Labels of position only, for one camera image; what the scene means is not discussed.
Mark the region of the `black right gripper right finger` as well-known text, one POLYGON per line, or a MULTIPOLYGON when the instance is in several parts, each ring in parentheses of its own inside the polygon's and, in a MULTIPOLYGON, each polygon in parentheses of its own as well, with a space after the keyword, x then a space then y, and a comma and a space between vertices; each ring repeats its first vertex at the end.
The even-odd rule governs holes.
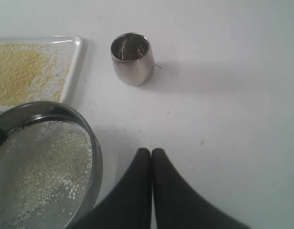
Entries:
POLYGON ((152 151, 153 195, 158 229, 248 229, 199 195, 166 152, 152 151))

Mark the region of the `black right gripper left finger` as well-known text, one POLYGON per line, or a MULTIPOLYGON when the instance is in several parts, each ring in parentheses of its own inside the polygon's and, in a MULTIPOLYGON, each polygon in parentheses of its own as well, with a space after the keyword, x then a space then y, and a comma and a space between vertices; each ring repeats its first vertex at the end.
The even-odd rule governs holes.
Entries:
POLYGON ((152 210, 151 155, 139 148, 115 188, 74 229, 149 229, 152 210))

